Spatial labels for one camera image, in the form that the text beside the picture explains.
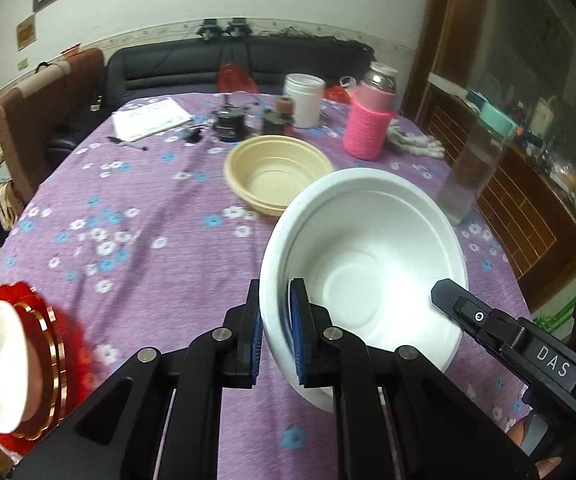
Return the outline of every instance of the plastic bowl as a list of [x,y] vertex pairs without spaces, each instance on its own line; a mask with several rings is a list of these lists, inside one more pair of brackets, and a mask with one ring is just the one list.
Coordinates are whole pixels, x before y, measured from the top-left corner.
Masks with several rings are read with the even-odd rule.
[[273,358],[305,399],[332,412],[330,388],[299,386],[287,305],[293,278],[367,345],[412,345],[442,371],[459,346],[462,331],[430,299],[444,278],[468,287],[459,241],[433,200],[397,175],[354,168],[318,180],[288,206],[264,254],[259,304]]
[[300,192],[333,170],[317,148],[284,136],[245,140],[228,154],[223,167],[230,188],[272,216],[281,216]]
[[12,433],[41,403],[42,371],[14,307],[0,300],[0,433]]

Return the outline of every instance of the pink bottle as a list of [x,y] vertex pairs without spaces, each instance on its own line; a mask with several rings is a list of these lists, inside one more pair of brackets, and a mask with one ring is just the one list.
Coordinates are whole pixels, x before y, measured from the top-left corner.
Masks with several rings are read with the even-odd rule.
[[353,97],[344,135],[344,149],[362,160],[379,156],[394,111],[397,71],[383,63],[372,62]]

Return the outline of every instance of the brown chair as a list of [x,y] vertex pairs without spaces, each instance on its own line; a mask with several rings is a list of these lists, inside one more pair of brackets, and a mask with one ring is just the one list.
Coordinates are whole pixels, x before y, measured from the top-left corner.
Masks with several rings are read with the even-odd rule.
[[16,193],[25,202],[50,175],[50,129],[93,100],[104,69],[98,48],[58,61],[24,79],[0,99],[0,143]]

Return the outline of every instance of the clear plastic bottle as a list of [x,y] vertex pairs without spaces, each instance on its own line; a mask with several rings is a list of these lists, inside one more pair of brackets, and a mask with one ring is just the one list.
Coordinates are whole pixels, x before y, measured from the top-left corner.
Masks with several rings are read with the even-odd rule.
[[434,200],[452,225],[459,224],[474,206],[516,129],[512,119],[484,103],[466,145]]

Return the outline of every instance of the black sofa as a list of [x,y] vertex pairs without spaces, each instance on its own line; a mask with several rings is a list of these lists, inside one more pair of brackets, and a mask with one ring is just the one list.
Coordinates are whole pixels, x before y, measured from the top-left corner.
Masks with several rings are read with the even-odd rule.
[[168,41],[122,48],[115,52],[98,88],[102,107],[73,115],[57,126],[46,145],[46,159],[54,169],[110,114],[128,101],[188,92],[217,92],[221,65],[236,63],[261,93],[282,93],[289,73],[308,73],[337,84],[345,75],[360,79],[374,60],[374,50],[356,41],[335,38],[283,36],[223,36]]

